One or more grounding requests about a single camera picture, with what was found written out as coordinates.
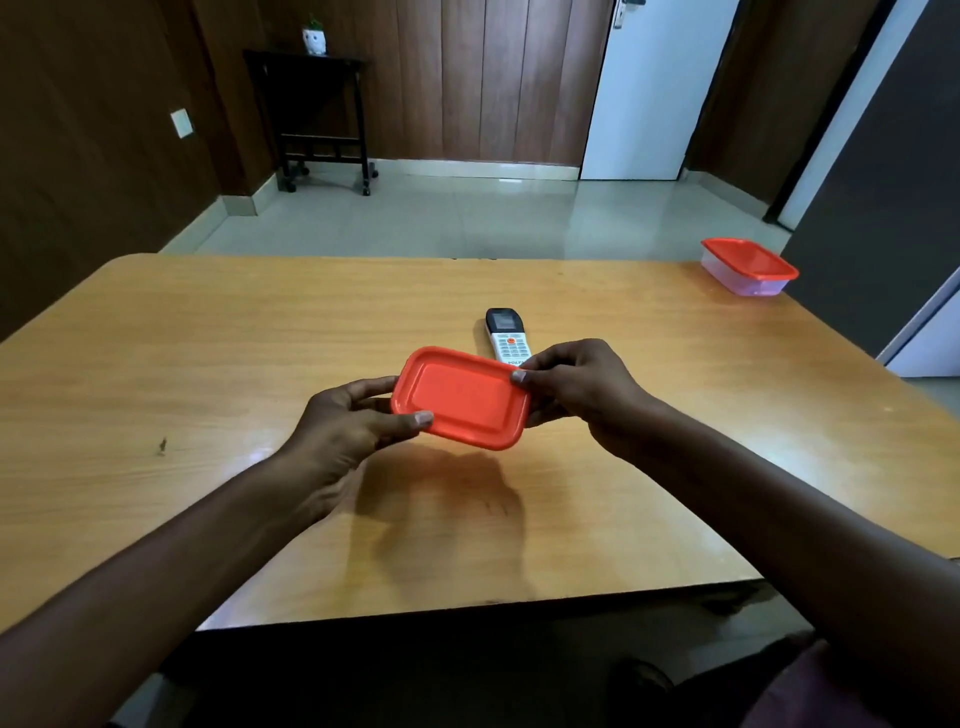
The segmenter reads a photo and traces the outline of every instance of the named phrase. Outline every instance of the potted plant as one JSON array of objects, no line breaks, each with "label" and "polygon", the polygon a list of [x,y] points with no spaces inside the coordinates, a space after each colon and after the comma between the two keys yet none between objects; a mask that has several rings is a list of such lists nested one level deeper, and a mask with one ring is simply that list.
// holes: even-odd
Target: potted plant
[{"label": "potted plant", "polygon": [[310,22],[303,28],[303,44],[306,46],[306,52],[311,56],[326,55],[324,25],[313,13],[310,13]]}]

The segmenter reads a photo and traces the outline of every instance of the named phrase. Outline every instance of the red plastic lid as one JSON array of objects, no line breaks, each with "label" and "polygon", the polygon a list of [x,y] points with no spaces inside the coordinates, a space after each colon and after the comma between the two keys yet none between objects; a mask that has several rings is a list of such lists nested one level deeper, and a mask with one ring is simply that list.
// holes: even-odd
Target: red plastic lid
[{"label": "red plastic lid", "polygon": [[506,449],[523,434],[530,394],[510,381],[516,367],[493,359],[423,347],[410,354],[396,382],[391,409],[433,412],[426,430],[478,448]]},{"label": "red plastic lid", "polygon": [[703,246],[728,268],[754,280],[793,280],[800,271],[779,255],[771,253],[753,240],[738,237],[711,237]]}]

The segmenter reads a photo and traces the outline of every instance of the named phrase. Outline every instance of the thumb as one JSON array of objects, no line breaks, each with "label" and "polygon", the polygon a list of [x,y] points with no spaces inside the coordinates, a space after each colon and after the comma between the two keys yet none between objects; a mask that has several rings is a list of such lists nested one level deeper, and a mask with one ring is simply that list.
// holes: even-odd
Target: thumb
[{"label": "thumb", "polygon": [[516,386],[529,392],[549,395],[553,397],[557,394],[556,372],[552,369],[543,371],[517,369],[510,373],[510,381]]},{"label": "thumb", "polygon": [[413,437],[433,424],[433,412],[422,410],[412,415],[386,415],[379,412],[370,421],[370,431],[379,439],[404,440]]}]

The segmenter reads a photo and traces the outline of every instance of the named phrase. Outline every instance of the white plant pot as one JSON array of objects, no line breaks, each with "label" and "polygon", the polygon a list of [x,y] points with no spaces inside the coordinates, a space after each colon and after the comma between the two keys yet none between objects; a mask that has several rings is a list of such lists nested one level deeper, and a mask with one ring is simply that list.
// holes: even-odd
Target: white plant pot
[{"label": "white plant pot", "polygon": [[306,46],[306,52],[311,56],[326,55],[326,36],[323,31],[312,31],[309,28],[304,28],[303,44]]}]

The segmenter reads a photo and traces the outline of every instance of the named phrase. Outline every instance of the light switch plate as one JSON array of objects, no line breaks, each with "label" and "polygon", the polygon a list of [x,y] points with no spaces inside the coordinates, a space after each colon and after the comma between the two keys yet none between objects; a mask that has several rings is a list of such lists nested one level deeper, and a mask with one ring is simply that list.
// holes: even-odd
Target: light switch plate
[{"label": "light switch plate", "polygon": [[170,114],[170,118],[174,120],[174,129],[177,130],[181,139],[193,133],[193,124],[190,123],[190,115],[186,112],[186,109],[174,111]]}]

